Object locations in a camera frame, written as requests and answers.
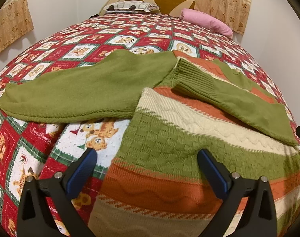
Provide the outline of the beige patterned curtain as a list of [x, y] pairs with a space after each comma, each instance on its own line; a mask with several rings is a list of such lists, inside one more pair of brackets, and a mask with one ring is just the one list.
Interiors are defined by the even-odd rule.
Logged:
[[27, 0], [6, 0], [0, 9], [0, 53], [34, 29]]
[[251, 0], [195, 0], [194, 9], [222, 21], [234, 32], [244, 35]]

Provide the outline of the red patchwork teddy bear bedspread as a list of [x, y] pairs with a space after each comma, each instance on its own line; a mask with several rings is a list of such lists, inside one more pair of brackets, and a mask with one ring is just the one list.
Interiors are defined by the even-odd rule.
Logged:
[[[99, 16], [41, 40], [0, 72], [0, 97], [8, 84], [20, 85], [46, 73], [92, 66], [116, 50], [137, 55], [177, 50], [194, 58], [219, 60], [253, 78], [258, 85], [269, 86], [275, 98], [288, 108], [279, 88], [243, 47], [226, 36], [161, 14]], [[63, 123], [17, 119], [0, 109], [0, 225], [6, 236], [17, 236], [18, 209], [26, 178], [48, 179], [58, 171], [65, 172], [88, 149], [69, 163], [51, 162], [54, 148], [66, 128], [67, 124]], [[296, 123], [294, 134], [300, 141]], [[78, 197], [71, 200], [74, 207], [75, 200], [88, 197], [90, 182], [98, 183], [101, 176], [102, 170], [97, 170], [95, 165]], [[52, 199], [47, 197], [46, 201], [59, 231], [63, 236], [71, 236]], [[224, 236], [236, 229], [246, 202], [245, 197]], [[82, 214], [76, 211], [88, 227]], [[283, 236], [300, 236], [300, 210]]]

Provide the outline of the pink pillow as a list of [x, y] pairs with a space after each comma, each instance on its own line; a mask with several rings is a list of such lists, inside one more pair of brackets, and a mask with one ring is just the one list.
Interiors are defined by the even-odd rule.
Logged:
[[233, 31], [228, 25], [204, 12], [182, 9], [180, 18], [188, 23], [204, 27], [227, 38], [233, 38]]

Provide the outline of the green orange cream knit sweater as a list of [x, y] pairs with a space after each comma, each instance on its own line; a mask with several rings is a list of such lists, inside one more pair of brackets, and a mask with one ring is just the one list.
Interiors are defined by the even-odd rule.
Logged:
[[96, 236], [197, 236], [221, 206], [199, 170], [207, 149], [244, 178], [266, 176], [283, 236], [300, 210], [300, 141], [269, 86], [219, 60], [116, 50], [95, 65], [8, 84], [0, 109], [67, 124], [51, 156], [97, 153], [98, 183], [76, 209]]

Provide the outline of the grey patterned pillow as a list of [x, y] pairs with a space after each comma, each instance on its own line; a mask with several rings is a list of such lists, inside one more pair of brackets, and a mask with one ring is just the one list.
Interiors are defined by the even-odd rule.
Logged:
[[143, 1], [120, 1], [107, 4], [102, 11], [105, 13], [150, 13], [159, 8], [156, 4]]

